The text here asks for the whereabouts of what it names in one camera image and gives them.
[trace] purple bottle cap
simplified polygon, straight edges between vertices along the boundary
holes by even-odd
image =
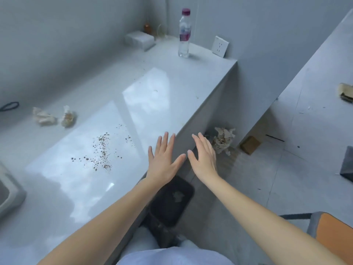
[[[189,8],[183,8],[183,11],[181,13],[183,16],[190,16],[190,9]]]

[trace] wooden block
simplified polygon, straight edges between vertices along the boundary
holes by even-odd
[[[241,145],[240,148],[248,155],[252,155],[252,153],[259,147],[261,142],[259,142],[253,136],[249,136]]]

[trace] chair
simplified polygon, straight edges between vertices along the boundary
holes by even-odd
[[[353,228],[326,212],[281,215],[290,219],[310,219],[307,233],[340,257],[353,265]]]

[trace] white shirt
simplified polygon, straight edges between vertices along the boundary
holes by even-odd
[[[134,252],[118,265],[234,265],[225,256],[210,250],[171,247]]]

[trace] plastic bottle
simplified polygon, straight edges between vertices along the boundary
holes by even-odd
[[[191,36],[190,9],[184,8],[179,22],[179,56],[189,57],[189,43]]]

